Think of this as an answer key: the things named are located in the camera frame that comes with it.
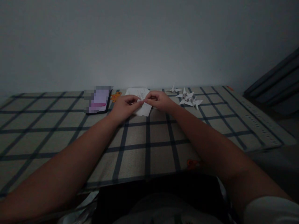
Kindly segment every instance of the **checkered tablecloth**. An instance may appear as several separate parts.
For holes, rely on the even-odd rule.
[[[190,106],[185,109],[245,152],[296,143],[228,87],[187,90],[203,102],[199,111]],[[179,103],[176,94],[167,94]],[[86,103],[83,92],[30,93],[12,96],[0,107],[0,197],[107,115],[85,115]],[[187,168],[189,159],[199,157],[176,121],[152,109],[149,117],[133,115],[117,129],[82,191],[179,172]]]

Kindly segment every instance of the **gray wall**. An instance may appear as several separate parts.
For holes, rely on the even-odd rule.
[[[1,96],[92,85],[243,92],[299,45],[299,1],[1,1]]]

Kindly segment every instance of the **smartphone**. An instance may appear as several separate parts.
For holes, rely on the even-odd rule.
[[[104,114],[108,112],[112,88],[102,86],[95,89],[91,96],[88,97],[89,106],[86,107],[86,115]]]

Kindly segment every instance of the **white paper crane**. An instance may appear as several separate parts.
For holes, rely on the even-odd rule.
[[[187,104],[189,106],[195,106],[196,109],[198,109],[198,106],[202,103],[202,100],[197,100],[196,97],[193,98],[193,95],[194,95],[194,92],[186,93],[186,90],[184,88],[183,93],[177,95],[176,97],[182,98],[180,105]]]
[[[171,89],[171,90],[166,90],[166,91],[168,91],[168,92],[172,92],[172,93],[180,92],[180,91],[181,91],[181,89],[176,89],[176,88],[174,88],[174,84],[173,84],[173,86],[172,86],[172,89]]]

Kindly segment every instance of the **white paper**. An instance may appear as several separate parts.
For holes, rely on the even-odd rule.
[[[149,92],[150,91],[147,88],[128,88],[125,95],[135,95],[135,96],[138,96],[141,100],[144,100],[146,95]],[[144,103],[141,108],[139,108],[138,110],[136,110],[134,112],[134,114],[136,114],[138,116],[144,115],[144,116],[148,117],[151,109],[152,109],[151,105]]]

